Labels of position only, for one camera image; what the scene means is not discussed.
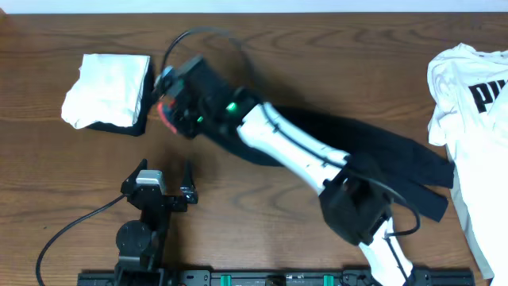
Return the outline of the white printed t-shirt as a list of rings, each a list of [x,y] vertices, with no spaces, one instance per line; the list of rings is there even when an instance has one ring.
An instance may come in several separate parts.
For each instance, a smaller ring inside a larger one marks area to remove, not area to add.
[[[456,166],[452,197],[484,278],[507,283],[507,53],[458,44],[428,66],[429,143]]]

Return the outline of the folded black garment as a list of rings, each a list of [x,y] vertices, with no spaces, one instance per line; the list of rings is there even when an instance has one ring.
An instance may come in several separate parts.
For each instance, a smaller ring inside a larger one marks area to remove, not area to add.
[[[144,76],[144,86],[142,87],[142,97],[140,100],[140,112],[137,119],[137,122],[130,127],[120,127],[115,126],[112,123],[104,123],[104,122],[96,122],[87,126],[87,129],[107,132],[107,133],[117,133],[124,134],[133,137],[139,137],[144,134],[147,120],[148,120],[148,112],[150,111],[152,105],[155,103],[155,96],[153,95],[154,89],[154,67],[153,62],[150,60],[148,62],[148,69]]]

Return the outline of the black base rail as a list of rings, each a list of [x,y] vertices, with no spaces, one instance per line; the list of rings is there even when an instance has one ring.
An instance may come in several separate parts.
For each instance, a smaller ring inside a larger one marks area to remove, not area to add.
[[[215,272],[209,270],[159,272],[85,272],[78,286],[376,286],[367,269],[339,272]]]

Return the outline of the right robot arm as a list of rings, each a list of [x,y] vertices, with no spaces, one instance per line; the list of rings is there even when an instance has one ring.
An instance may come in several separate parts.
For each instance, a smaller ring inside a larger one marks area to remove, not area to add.
[[[416,232],[394,228],[391,205],[411,205],[389,187],[370,157],[351,155],[312,137],[256,92],[232,87],[200,56],[156,78],[161,119],[187,139],[203,135],[253,164],[280,165],[317,194],[323,219],[361,249],[380,285],[413,285],[414,266],[397,238]]]

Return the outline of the black pants red waistband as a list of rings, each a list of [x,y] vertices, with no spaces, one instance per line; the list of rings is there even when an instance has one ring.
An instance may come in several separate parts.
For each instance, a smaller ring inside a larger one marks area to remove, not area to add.
[[[421,215],[439,222],[448,199],[429,189],[451,188],[455,165],[409,138],[352,118],[291,106],[277,111],[311,136],[352,155],[367,154],[381,168],[386,184],[412,203]]]

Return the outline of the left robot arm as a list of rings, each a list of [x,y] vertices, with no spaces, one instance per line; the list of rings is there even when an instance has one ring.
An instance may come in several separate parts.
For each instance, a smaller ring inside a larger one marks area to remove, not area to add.
[[[163,267],[164,247],[171,214],[185,212],[198,202],[191,163],[186,162],[180,195],[168,195],[164,174],[148,169],[143,159],[121,185],[128,203],[140,210],[140,218],[125,223],[117,232],[116,285],[177,285],[178,275]]]

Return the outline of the folded white cloth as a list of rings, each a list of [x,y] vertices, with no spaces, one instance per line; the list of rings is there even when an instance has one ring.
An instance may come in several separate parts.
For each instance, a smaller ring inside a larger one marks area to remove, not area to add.
[[[75,129],[94,123],[132,127],[140,118],[150,56],[85,54],[79,78],[67,92],[61,118]]]

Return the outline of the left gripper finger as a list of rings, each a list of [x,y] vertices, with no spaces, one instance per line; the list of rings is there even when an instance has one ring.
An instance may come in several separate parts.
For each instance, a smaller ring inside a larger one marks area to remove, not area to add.
[[[183,180],[180,185],[180,191],[183,193],[183,198],[189,204],[198,203],[198,192],[194,184],[192,175],[192,164],[190,161],[185,163]]]
[[[142,170],[146,170],[148,167],[148,161],[146,159],[142,159],[141,162],[137,165],[134,171],[122,182],[121,184],[121,193],[123,195],[131,195],[134,193],[134,190],[137,186],[137,177]]]

